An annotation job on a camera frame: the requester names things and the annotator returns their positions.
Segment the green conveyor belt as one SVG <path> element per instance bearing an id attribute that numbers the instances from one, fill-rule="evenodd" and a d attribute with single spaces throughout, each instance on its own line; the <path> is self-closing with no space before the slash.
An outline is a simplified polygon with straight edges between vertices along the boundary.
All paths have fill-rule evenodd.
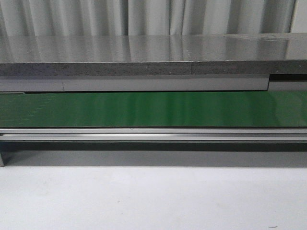
<path id="1" fill-rule="evenodd" d="M 94 92 L 0 96 L 0 126 L 305 127 L 307 94 Z"/>

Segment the grey stone slab table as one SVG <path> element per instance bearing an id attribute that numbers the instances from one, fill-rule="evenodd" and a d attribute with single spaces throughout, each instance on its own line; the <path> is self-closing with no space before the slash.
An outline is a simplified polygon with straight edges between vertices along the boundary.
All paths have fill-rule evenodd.
<path id="1" fill-rule="evenodd" d="M 307 35 L 10 36 L 2 76 L 305 74 Z"/>

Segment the grey conveyor support leg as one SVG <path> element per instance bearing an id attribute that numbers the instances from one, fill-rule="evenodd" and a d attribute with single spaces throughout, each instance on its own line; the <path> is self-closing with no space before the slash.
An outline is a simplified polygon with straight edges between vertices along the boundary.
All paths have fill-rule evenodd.
<path id="1" fill-rule="evenodd" d="M 0 167 L 4 167 L 5 165 L 2 154 L 3 154 L 3 144 L 0 143 Z"/>

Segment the grey pleated curtain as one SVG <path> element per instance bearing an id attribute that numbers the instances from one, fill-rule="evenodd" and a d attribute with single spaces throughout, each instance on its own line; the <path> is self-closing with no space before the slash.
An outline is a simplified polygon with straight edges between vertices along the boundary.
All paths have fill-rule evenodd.
<path id="1" fill-rule="evenodd" d="M 0 34 L 287 33 L 294 0 L 3 0 Z"/>

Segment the aluminium front conveyor rail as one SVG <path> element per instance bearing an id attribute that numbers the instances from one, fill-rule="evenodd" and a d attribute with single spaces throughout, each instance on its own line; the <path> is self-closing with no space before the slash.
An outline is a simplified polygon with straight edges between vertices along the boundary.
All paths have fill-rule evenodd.
<path id="1" fill-rule="evenodd" d="M 2 128 L 1 141 L 306 141 L 306 128 Z"/>

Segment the grey rear conveyor rail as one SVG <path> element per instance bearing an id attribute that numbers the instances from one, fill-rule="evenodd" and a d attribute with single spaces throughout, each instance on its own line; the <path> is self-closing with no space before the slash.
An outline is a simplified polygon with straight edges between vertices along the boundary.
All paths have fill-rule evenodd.
<path id="1" fill-rule="evenodd" d="M 306 90 L 306 74 L 2 76 L 1 92 Z"/>

